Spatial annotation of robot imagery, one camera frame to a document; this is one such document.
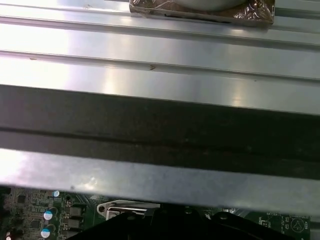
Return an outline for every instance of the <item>green circuit board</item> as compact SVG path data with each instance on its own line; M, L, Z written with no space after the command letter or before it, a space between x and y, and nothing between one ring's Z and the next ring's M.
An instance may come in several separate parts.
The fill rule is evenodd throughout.
M0 239L6 239L8 232L14 230L21 233L21 240L66 240L104 222L106 219L97 213L97 206L113 200L101 195L0 187ZM197 209L209 216L228 211L296 240L311 239L308 216L233 208Z

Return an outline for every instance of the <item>black component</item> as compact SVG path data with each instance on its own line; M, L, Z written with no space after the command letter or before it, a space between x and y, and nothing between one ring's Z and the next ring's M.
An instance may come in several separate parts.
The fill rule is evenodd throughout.
M81 218L81 219L65 218L63 220L63 223L67 224L69 229L81 229L81 231L82 231L82 226L84 223L83 220L84 220L83 218Z
M84 220L84 217L83 216L70 216L69 219L79 220L80 222L82 222Z
M70 207L69 214L70 216L80 217L85 211L86 205L77 206L76 204L74 204L72 207Z
M125 212L68 239L99 239L106 233L116 233L113 240L294 240L231 213L219 212L208 219L193 208L173 205L153 209L153 215Z
M61 231L61 235L64 235L67 238L73 237L74 235L77 235L77 234L78 234L78 232L75 232L75 231L67 231L67 230L62 230Z
M69 232L76 232L76 233L81 233L83 231L82 228L75 228L75 227L70 227Z
M40 228L40 221L38 220L33 220L30 224L30 227L32 229L39 229Z
M6 194L9 195L11 193L11 187L0 187L0 194Z
M19 195L17 199L18 204L24 204L26 202L26 196L25 195Z
M4 209L3 206L0 206L0 219L7 218L11 215L9 210Z
M82 209L85 209L85 208L87 207L87 204L77 202L77 203L73 204L72 206L73 206L73 207L75 207L75 208L82 208Z
M17 238L20 238L24 234L24 231L22 229L16 229L13 233Z
M24 223L24 220L25 219L22 217L16 217L12 220L12 224L17 227L19 225L22 225Z

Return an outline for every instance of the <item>metal rail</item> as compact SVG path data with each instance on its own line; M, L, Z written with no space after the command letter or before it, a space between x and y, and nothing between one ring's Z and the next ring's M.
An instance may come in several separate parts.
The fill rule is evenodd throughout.
M320 19L276 16L267 30L131 16L116 1L0 6L1 84L320 113Z

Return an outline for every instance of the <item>chip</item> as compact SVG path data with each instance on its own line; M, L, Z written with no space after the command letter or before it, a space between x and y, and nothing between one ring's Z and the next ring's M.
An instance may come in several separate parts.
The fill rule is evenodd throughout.
M68 227L77 229L77 228L80 227L80 221L79 220L75 220L75 219L69 219Z
M24 204L26 202L26 196L19 195L17 199L18 204Z
M39 227L40 227L40 221L38 221L38 220L32 221L31 224L30 224L30 227L31 227L32 229L39 229Z
M81 216L82 209L80 207L70 207L71 216Z
M77 235L78 233L77 232L75 232L75 231L68 231L67 233L66 233L66 238L68 239L68 238L71 238L71 237L73 237L74 235Z

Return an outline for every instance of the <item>metal rivet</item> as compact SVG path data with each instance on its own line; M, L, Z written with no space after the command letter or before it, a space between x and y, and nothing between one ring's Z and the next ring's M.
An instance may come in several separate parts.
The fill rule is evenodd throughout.
M100 206L98 210L99 210L100 213L103 213L105 211L105 207L104 206Z

